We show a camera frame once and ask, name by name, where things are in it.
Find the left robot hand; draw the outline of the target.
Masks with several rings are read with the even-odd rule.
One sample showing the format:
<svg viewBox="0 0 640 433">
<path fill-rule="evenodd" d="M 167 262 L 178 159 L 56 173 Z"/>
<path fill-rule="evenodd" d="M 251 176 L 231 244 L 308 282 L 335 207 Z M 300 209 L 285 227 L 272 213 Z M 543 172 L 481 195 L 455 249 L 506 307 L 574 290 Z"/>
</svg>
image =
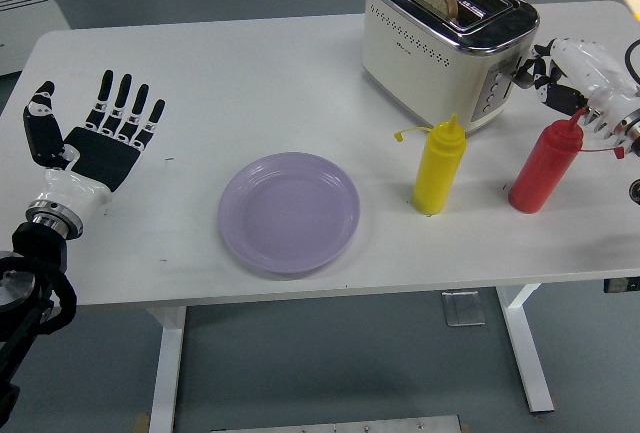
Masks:
<svg viewBox="0 0 640 433">
<path fill-rule="evenodd" d="M 153 138 L 165 107 L 162 99 L 146 106 L 146 84 L 130 99 L 131 75 L 122 77 L 116 91 L 113 79 L 112 71 L 104 72 L 95 105 L 67 135 L 53 113 L 53 82 L 43 83 L 23 112 L 31 157 L 46 169 L 48 187 L 40 198 L 82 220 L 109 203 Z"/>
</svg>

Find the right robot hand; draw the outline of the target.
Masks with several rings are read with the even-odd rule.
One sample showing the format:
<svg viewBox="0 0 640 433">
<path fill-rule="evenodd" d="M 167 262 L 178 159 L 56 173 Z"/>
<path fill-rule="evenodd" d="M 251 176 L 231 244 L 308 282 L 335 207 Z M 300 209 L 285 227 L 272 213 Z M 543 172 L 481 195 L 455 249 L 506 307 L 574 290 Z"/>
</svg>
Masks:
<svg viewBox="0 0 640 433">
<path fill-rule="evenodd" d="M 571 116 L 587 107 L 612 128 L 639 116 L 639 85 L 595 42 L 553 39 L 536 45 L 512 82 L 534 88 L 541 103 L 560 113 Z"/>
</svg>

